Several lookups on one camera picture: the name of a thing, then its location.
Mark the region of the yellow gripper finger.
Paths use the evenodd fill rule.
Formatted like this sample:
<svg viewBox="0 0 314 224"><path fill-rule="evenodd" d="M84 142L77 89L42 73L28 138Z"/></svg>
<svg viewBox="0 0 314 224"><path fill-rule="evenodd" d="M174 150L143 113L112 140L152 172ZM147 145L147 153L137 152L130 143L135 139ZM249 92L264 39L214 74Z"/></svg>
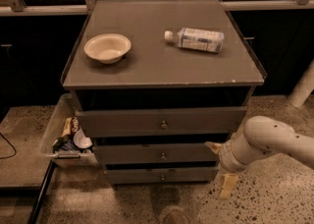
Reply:
<svg viewBox="0 0 314 224"><path fill-rule="evenodd" d="M207 147L209 147L211 149L211 151L215 154L218 154L220 152L220 149L222 147L221 143L217 143L217 142L212 142L212 141L207 141L205 143L205 145Z"/></svg>
<svg viewBox="0 0 314 224"><path fill-rule="evenodd" d="M236 187L237 180L237 174L225 173L221 176L221 199L227 199L230 196L232 190Z"/></svg>

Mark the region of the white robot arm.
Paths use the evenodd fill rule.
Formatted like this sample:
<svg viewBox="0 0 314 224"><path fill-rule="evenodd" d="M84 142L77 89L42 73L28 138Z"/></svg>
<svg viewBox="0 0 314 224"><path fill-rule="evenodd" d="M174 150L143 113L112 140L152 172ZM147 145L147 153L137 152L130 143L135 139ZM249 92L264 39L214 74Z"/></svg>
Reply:
<svg viewBox="0 0 314 224"><path fill-rule="evenodd" d="M242 133L224 143L205 145L218 156L221 176L220 198L227 199L236 187L238 173L257 160L282 153L314 168L314 139L298 134L290 125L265 116L248 119Z"/></svg>

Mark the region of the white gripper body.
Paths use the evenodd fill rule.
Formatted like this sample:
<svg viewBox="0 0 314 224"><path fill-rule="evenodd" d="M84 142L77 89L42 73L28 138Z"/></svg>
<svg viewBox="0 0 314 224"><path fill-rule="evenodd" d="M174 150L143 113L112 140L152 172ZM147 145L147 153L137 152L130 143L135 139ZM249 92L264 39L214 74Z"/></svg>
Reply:
<svg viewBox="0 0 314 224"><path fill-rule="evenodd" d="M234 156L230 141L221 145L219 150L219 160L220 165L230 173L240 173L245 169L245 166Z"/></svg>

